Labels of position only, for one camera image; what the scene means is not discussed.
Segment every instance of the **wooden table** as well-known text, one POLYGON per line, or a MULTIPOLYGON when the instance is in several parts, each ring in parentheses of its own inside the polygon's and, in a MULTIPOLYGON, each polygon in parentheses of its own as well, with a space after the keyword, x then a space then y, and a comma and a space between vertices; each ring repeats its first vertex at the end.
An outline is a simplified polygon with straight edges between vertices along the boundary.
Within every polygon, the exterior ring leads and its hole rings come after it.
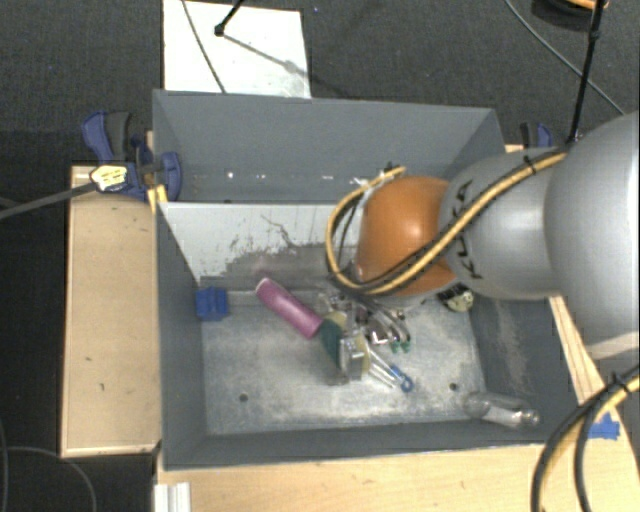
MULTIPOLYGON (((74 168, 72 183, 85 183, 74 168)), ((65 457, 152 451, 160 391, 152 214, 91 193, 70 206, 61 452, 65 457)), ((579 399, 602 381, 560 299, 552 299, 579 399)), ((164 472, 189 482, 193 511, 526 511, 541 446, 319 463, 164 472)), ((549 512, 578 510, 571 449, 545 492, 549 512)), ((594 510, 635 511, 640 483, 628 437, 587 446, 594 510)))

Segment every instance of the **wooden board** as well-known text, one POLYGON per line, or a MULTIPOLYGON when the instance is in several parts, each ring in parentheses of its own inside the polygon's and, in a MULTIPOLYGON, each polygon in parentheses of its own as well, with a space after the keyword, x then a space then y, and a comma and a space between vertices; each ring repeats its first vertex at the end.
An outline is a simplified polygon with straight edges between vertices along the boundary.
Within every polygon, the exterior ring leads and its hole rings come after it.
MULTIPOLYGON (((72 185, 89 170, 74 168, 72 185)), ((71 201, 63 457, 148 452, 160 439, 152 218, 124 196, 71 201)))

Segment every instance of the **bin floor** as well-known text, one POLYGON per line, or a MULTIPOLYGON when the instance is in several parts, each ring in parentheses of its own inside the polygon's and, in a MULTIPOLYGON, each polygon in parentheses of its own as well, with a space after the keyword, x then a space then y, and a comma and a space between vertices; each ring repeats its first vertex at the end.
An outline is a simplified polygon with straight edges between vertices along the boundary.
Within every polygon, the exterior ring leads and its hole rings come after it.
POLYGON ((408 354, 378 349, 413 379, 414 390, 403 393, 369 375, 336 385, 319 340, 303 338, 250 292, 241 295, 230 298, 223 321, 202 324, 210 434, 464 419, 465 394, 484 390, 468 315, 437 301, 407 313, 408 354))

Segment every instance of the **yellow cable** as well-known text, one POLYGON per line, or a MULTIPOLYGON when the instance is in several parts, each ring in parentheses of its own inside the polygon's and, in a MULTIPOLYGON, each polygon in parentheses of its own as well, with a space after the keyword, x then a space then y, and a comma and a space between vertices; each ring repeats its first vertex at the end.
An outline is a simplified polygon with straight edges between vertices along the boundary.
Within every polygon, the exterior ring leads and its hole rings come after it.
POLYGON ((329 215, 329 220, 327 221, 327 229, 325 230, 325 249, 326 249, 326 253, 327 253, 327 261, 329 263, 329 268, 330 268, 331 272, 333 274, 335 274, 335 276, 338 278, 338 281, 340 281, 345 286, 348 286, 349 288, 358 288, 361 285, 358 284, 358 283, 353 283, 352 281, 350 281, 340 271, 340 267, 338 266, 338 262, 336 260, 336 256, 335 256, 335 254, 333 252, 333 228, 335 226, 336 219, 337 219, 338 215, 340 215, 340 213, 342 213, 342 210, 345 208, 345 206, 347 204, 349 204, 351 201, 353 201, 357 197, 362 196, 367 190, 379 185, 383 181, 395 178, 396 176, 399 176, 400 174, 404 173, 405 171, 406 171, 406 167, 396 167, 396 168, 391 169, 390 171, 386 172, 385 174, 382 174, 382 175, 378 176, 377 178, 374 178, 373 180, 365 183, 364 185, 362 185, 358 189, 356 189, 353 192, 350 192, 349 194, 347 194, 336 205, 336 207, 331 212, 331 215, 329 215))
MULTIPOLYGON (((562 159, 564 159, 565 156, 566 156, 566 153, 558 153, 555 155, 551 155, 540 162, 536 162, 534 166, 528 165, 527 167, 520 170, 519 172, 511 174, 510 176, 504 178, 503 180, 500 180, 493 187, 486 190, 473 203, 473 205, 456 220, 456 222, 447 230, 445 235, 442 237, 442 240, 440 240, 431 249, 429 249, 429 251, 427 251, 416 263, 414 263, 411 267, 409 267, 405 272, 403 272, 401 275, 399 275, 395 279, 392 279, 388 283, 385 283, 384 285, 378 286, 377 288, 364 290, 365 285, 351 281, 339 269, 335 256, 333 254, 332 232, 333 232, 333 226, 335 224, 335 219, 341 213, 345 205, 348 204, 350 201, 352 201, 355 197, 362 195, 366 189, 374 186, 374 182, 376 182, 376 180, 373 180, 371 183, 368 184, 368 186, 366 186, 366 188, 361 187, 360 189, 347 195, 342 201, 340 201, 340 203, 338 203, 336 208, 331 213, 331 216, 329 217, 329 221, 327 223, 325 242, 326 242, 327 260, 329 262, 330 271, 336 276, 338 281, 340 281, 343 285, 354 290, 362 291, 366 295, 379 295, 381 293, 392 291, 395 288, 405 284, 407 281, 412 279, 416 274, 418 274, 421 270, 423 270, 427 265, 429 265, 440 254, 440 252, 444 250, 444 248, 447 247, 447 245, 451 243, 453 239, 456 236, 458 236, 458 234, 473 220, 473 218, 476 215, 478 215, 482 211, 482 209, 484 209, 487 206, 487 204, 493 201, 497 196, 507 191, 514 185, 517 185, 518 183, 525 180, 526 178, 530 177, 531 175, 535 174, 536 172, 557 164, 562 159)), ((381 177, 381 179, 377 178, 378 181, 375 184, 380 183, 385 178, 386 176, 381 177)))
MULTIPOLYGON (((611 412, 616 407, 618 407, 618 405, 620 405, 630 393, 636 393, 638 390, 640 390, 640 376, 634 377, 627 384, 627 389, 624 389, 624 388, 619 389, 613 395, 611 395, 609 399, 603 404, 602 408, 600 409, 600 412, 598 413, 597 418, 595 418, 593 422, 597 423, 598 421, 600 421, 602 419, 602 416, 604 416, 607 412, 611 412)), ((545 479, 551 473, 553 467, 558 462, 558 460, 562 457, 565 450, 569 446, 573 445, 573 443, 575 442, 575 436, 582 429, 583 423, 584 423, 584 417, 580 418, 580 420, 573 426, 573 428, 569 432, 567 432, 567 434, 564 436, 563 441, 558 444, 558 447, 556 448, 552 457, 549 459, 548 464, 545 466, 544 473, 542 474, 542 479, 540 482, 540 503, 542 503, 542 497, 543 497, 542 494, 543 494, 545 479)))

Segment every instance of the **black carpet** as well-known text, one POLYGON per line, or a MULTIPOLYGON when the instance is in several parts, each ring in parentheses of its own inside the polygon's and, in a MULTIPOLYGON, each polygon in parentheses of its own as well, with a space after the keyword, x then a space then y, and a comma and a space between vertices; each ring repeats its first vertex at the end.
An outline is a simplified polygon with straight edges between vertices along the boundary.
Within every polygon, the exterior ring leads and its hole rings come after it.
MULTIPOLYGON (((588 19, 544 0, 514 6, 567 59, 582 66, 588 19)), ((249 1, 295 8, 312 94, 495 108, 508 142, 522 121, 561 142, 578 78, 501 0, 249 1)), ((212 28, 219 20, 212 20, 212 28)), ((612 0, 592 78, 626 111, 638 108, 640 3, 612 0)), ((27 201, 68 186, 73 161, 90 159, 79 131, 92 111, 127 110, 151 126, 150 92, 162 86, 160 0, 4 0, 0 4, 0 197, 27 201)), ((616 111, 588 90, 583 131, 616 111)), ((58 443, 65 287, 65 206, 0 221, 0 418, 11 445, 58 443)), ((73 470, 12 454, 10 511, 90 510, 73 470)), ((101 511, 147 510, 151 458, 81 461, 101 511)))

